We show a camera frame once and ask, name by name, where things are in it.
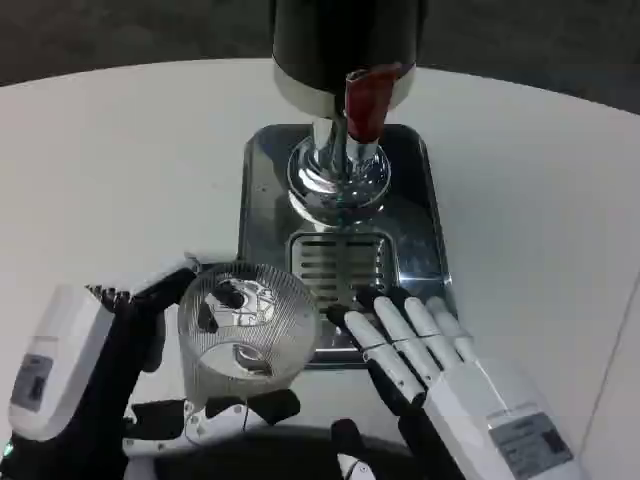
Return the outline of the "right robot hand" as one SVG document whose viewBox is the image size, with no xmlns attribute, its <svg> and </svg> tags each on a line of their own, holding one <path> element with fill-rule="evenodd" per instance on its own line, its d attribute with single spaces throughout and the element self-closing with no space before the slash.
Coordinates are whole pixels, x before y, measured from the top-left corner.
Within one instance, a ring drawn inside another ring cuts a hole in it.
<svg viewBox="0 0 640 480">
<path fill-rule="evenodd" d="M 539 390 L 479 353 L 433 296 L 401 287 L 358 291 L 360 310 L 333 305 L 414 458 L 430 479 L 584 479 Z"/>
</svg>

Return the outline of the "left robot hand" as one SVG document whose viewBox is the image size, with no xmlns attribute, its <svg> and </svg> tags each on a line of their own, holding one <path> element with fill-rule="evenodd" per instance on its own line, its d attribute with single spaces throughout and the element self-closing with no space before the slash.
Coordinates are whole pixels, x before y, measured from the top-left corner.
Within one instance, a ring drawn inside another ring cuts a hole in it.
<svg viewBox="0 0 640 480">
<path fill-rule="evenodd" d="M 159 367 L 160 321 L 208 261 L 189 257 L 133 291 L 58 286 L 23 355 L 9 402 L 5 479 L 152 479 L 159 458 L 239 438 L 295 416 L 288 389 L 133 405 Z"/>
</svg>

